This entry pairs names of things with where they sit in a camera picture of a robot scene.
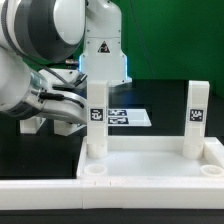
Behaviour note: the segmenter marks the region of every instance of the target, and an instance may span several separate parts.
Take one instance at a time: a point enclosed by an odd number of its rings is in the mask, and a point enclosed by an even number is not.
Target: black table
[[[110,108],[145,108],[152,127],[110,127],[110,135],[183,136],[187,81],[137,80],[110,89]],[[224,143],[224,100],[210,93],[206,136]],[[47,121],[37,135],[21,135],[19,122],[0,116],[0,179],[75,178],[86,128],[69,137]],[[1,223],[223,223],[224,210],[1,211]]]

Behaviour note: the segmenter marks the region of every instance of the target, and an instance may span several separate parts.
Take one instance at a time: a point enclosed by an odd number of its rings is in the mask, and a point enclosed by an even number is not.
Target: white post
[[[188,159],[200,159],[203,154],[209,83],[190,81],[186,113],[183,155]]]
[[[108,82],[90,81],[87,86],[87,150],[88,156],[100,159],[107,155]]]

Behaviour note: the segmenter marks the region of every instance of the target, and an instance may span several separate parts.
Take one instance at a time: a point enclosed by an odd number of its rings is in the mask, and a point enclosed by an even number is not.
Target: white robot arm
[[[20,57],[70,56],[84,34],[85,7],[84,0],[0,0],[0,112],[86,123],[85,99],[49,88]]]

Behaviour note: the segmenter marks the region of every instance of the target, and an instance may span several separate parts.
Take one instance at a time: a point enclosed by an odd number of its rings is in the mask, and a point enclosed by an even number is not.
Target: white platform
[[[216,138],[205,138],[199,161],[181,156],[183,137],[108,140],[108,156],[101,160],[87,158],[84,140],[77,180],[0,181],[0,209],[224,209],[223,175],[200,173],[205,164],[224,167],[224,147]],[[106,166],[107,172],[85,174],[91,164]]]

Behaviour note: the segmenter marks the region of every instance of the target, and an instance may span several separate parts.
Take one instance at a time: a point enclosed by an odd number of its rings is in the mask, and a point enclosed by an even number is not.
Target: cable
[[[153,79],[155,79],[155,73],[152,69],[152,64],[151,64],[151,60],[150,60],[150,57],[149,57],[149,54],[147,52],[147,47],[146,47],[146,44],[145,44],[145,41],[144,41],[144,38],[143,38],[143,35],[142,35],[142,32],[141,32],[141,29],[140,29],[140,26],[138,24],[138,21],[136,19],[136,16],[135,16],[135,11],[134,11],[134,7],[133,7],[133,2],[132,0],[129,0],[129,3],[130,3],[130,8],[131,8],[131,12],[132,12],[132,17],[133,17],[133,20],[134,20],[134,23],[135,23],[135,28],[136,28],[136,31],[137,31],[137,35],[138,35],[138,39],[139,39],[139,42],[141,44],[141,47],[142,47],[142,51],[146,57],[146,61],[147,61],[147,64],[148,64],[148,67],[149,67],[149,71],[152,73],[152,77]]]
[[[74,86],[78,87],[80,84],[82,84],[87,79],[87,77],[88,76],[86,74],[79,75],[79,77],[77,78],[77,80],[74,83]]]
[[[76,61],[74,59],[66,59],[65,61],[61,61],[61,62],[48,63],[46,66],[47,67],[52,67],[52,66],[67,66],[67,67],[78,68],[79,67],[79,61]]]
[[[1,13],[1,23],[2,23],[2,30],[5,36],[5,39],[7,41],[7,43],[9,44],[9,46],[15,51],[15,53],[17,55],[19,55],[20,57],[22,57],[23,59],[26,59],[28,62],[30,62],[31,64],[34,64],[35,66],[44,69],[45,71],[51,73],[53,76],[55,76],[56,78],[58,78],[60,81],[62,81],[69,89],[74,89],[75,87],[73,85],[71,85],[70,83],[68,83],[65,79],[63,79],[60,75],[58,75],[55,71],[51,70],[50,68],[38,63],[37,61],[33,60],[32,58],[30,58],[29,56],[23,54],[22,52],[20,52],[16,45],[13,43],[10,35],[9,35],[9,31],[8,31],[8,27],[7,27],[7,12],[8,12],[8,0],[6,0],[3,4],[2,7],[2,13]]]
[[[62,94],[53,94],[53,93],[42,92],[42,93],[40,93],[39,98],[41,100],[56,100],[56,101],[67,100],[67,101],[71,101],[71,102],[79,105],[82,109],[85,107],[84,104],[81,103],[80,101],[72,99],[70,97],[66,97]]]

